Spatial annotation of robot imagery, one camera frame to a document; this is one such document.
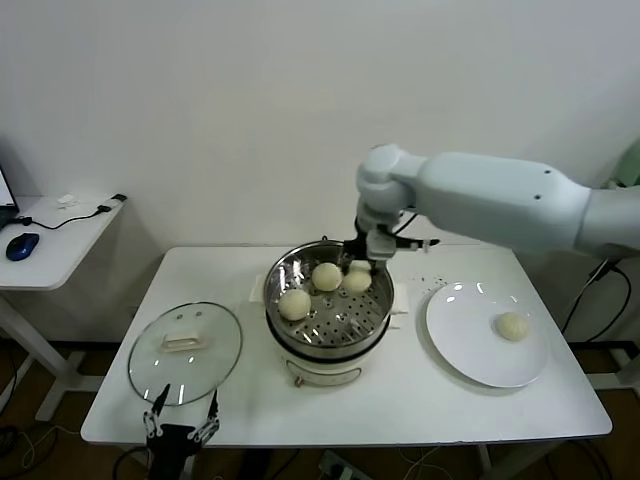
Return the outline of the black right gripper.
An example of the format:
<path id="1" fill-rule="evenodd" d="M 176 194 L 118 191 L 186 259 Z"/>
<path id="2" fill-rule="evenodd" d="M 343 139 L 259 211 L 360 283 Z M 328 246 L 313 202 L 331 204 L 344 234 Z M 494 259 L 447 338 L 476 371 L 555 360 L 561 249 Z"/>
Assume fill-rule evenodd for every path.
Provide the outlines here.
<path id="1" fill-rule="evenodd" d="M 360 227 L 355 228 L 356 234 L 353 239 L 343 241 L 343 253 L 340 256 L 340 268 L 343 274 L 349 272 L 353 260 L 367 261 L 369 272 L 375 275 L 377 272 L 377 262 L 369 260 L 367 251 L 367 232 Z"/>

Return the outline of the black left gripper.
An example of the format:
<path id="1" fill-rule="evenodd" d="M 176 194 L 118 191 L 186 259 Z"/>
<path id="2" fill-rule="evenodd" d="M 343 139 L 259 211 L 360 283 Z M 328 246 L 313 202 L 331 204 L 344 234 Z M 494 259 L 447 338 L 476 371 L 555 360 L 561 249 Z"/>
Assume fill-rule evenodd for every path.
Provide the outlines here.
<path id="1" fill-rule="evenodd" d="M 218 390 L 215 390 L 204 423 L 193 426 L 162 424 L 159 417 L 170 391 L 167 383 L 152 403 L 150 411 L 143 414 L 147 449 L 152 454 L 148 472 L 150 480 L 178 480 L 184 472 L 187 459 L 199 451 L 195 441 L 209 441 L 219 430 Z"/>

